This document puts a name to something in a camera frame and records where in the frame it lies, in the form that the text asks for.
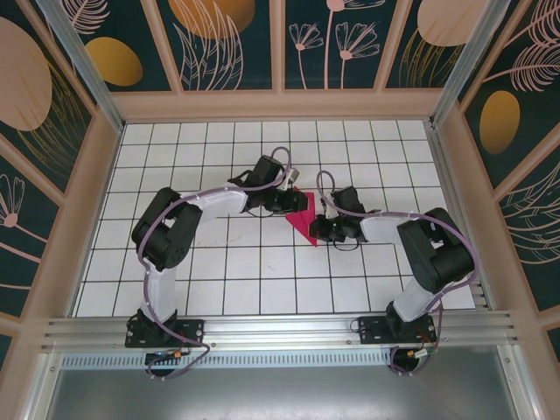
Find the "purple cable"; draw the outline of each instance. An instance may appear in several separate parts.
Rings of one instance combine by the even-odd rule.
[[[379,212],[379,213],[355,213],[355,212],[350,212],[348,210],[345,210],[344,208],[340,208],[337,205],[335,205],[334,203],[332,203],[323,193],[323,189],[321,187],[322,184],[322,178],[321,176],[325,174],[327,177],[329,177],[331,179],[332,182],[332,187],[331,187],[331,193],[334,193],[335,191],[335,182],[334,182],[334,177],[333,175],[329,172],[329,171],[319,171],[317,173],[317,178],[316,178],[316,184],[317,184],[317,189],[318,189],[318,194],[321,197],[321,199],[323,199],[323,201],[325,202],[325,204],[327,204],[329,207],[334,208],[336,211],[338,211],[339,213],[342,214],[347,214],[349,216],[354,216],[354,217],[362,217],[364,219],[369,218],[369,217],[406,217],[406,218],[417,218],[417,219],[423,219],[425,221],[429,221],[431,223],[434,223],[436,225],[441,226],[442,228],[444,228],[445,230],[447,230],[448,232],[452,233],[454,236],[457,237],[457,239],[459,239],[461,241],[461,243],[463,243],[463,245],[465,246],[466,250],[468,251],[468,253],[471,255],[472,258],[472,263],[474,265],[474,269],[472,270],[471,275],[462,283],[457,283],[454,284],[452,286],[449,286],[447,288],[443,288],[436,296],[434,296],[434,298],[431,300],[430,304],[426,307],[426,313],[431,311],[431,308],[433,308],[433,306],[439,302],[441,300],[441,298],[446,294],[449,293],[450,291],[454,291],[460,287],[464,287],[467,286],[468,284],[472,283],[474,281],[474,279],[478,276],[478,274],[480,273],[480,263],[479,263],[479,259],[476,256],[476,252],[473,248],[473,245],[457,230],[455,229],[453,226],[445,223],[444,221],[438,220],[434,217],[430,217],[427,216],[425,214],[420,214],[420,213],[403,213],[403,212]],[[437,342],[436,344],[439,343],[439,336],[441,333],[441,320],[443,317],[443,313],[444,313],[444,307],[443,305],[440,303],[440,306],[436,309],[439,310],[439,325],[437,326]],[[404,371],[403,369],[401,369],[400,367],[396,366],[393,363],[393,359],[395,358],[395,353],[398,350],[398,346],[397,347],[393,347],[393,349],[391,349],[391,355],[390,355],[390,367],[391,370],[393,370],[393,372],[395,373],[408,373],[406,371]],[[428,360],[416,371],[421,372],[422,370],[424,370],[426,368],[426,366],[429,363],[431,357],[428,358]]]
[[[178,376],[181,376],[183,373],[185,373],[187,370],[189,370],[193,365],[198,363],[198,361],[200,361],[204,356],[206,356],[210,352],[210,346],[208,344],[196,341],[194,339],[188,339],[187,337],[183,337],[182,335],[178,335],[177,333],[175,333],[174,331],[169,329],[167,326],[165,326],[164,323],[161,322],[161,320],[158,318],[158,315],[155,313],[155,311],[152,309],[150,296],[149,296],[149,293],[148,293],[148,282],[150,281],[150,276],[149,276],[150,265],[146,261],[144,261],[144,259],[142,258],[142,255],[144,254],[144,249],[146,248],[146,243],[150,239],[151,235],[154,233],[154,230],[156,230],[156,226],[161,221],[163,221],[165,219],[165,216],[167,214],[169,214],[175,207],[180,206],[181,204],[183,204],[183,203],[185,203],[189,200],[199,200],[200,198],[205,197],[209,194],[220,193],[220,192],[225,192],[225,191],[237,191],[237,192],[261,191],[261,190],[265,190],[267,188],[270,188],[272,186],[278,186],[278,185],[282,184],[284,179],[288,176],[288,172],[291,168],[291,154],[290,154],[290,151],[287,148],[285,148],[283,146],[279,146],[279,147],[276,147],[272,151],[272,153],[270,154],[270,157],[273,158],[274,155],[277,153],[277,151],[285,151],[288,154],[288,164],[286,165],[286,170],[283,171],[281,174],[279,174],[279,176],[276,177],[276,179],[274,181],[269,182],[266,185],[261,185],[261,186],[247,186],[247,187],[223,186],[223,187],[220,187],[220,188],[214,188],[212,190],[203,191],[203,192],[200,192],[200,193],[192,194],[192,195],[189,195],[187,197],[183,197],[181,199],[178,199],[177,201],[174,201],[170,206],[168,206],[154,220],[154,222],[148,228],[148,230],[147,230],[146,234],[144,235],[143,239],[140,241],[140,245],[138,246],[138,250],[137,250],[137,255],[138,255],[138,261],[145,268],[145,274],[144,274],[144,277],[143,277],[143,299],[146,302],[146,307],[148,308],[148,312],[150,313],[154,322],[157,324],[157,326],[159,326],[159,328],[161,328],[163,331],[165,331],[166,333],[168,333],[172,337],[175,337],[176,339],[180,340],[182,343],[188,343],[188,344],[192,344],[194,346],[202,346],[206,349],[200,356],[198,356],[196,359],[194,359],[191,363],[189,363],[185,367],[182,367],[179,370],[175,370],[175,371],[171,372],[170,374],[168,374],[167,376],[162,376],[162,377],[155,376],[152,373],[151,368],[153,367],[154,363],[157,363],[158,361],[161,361],[162,359],[165,358],[165,356],[154,359],[148,365],[148,374],[150,375],[150,378],[152,380],[157,379],[159,381],[165,381],[166,379],[169,380],[169,379],[173,379],[173,378],[176,378]]]

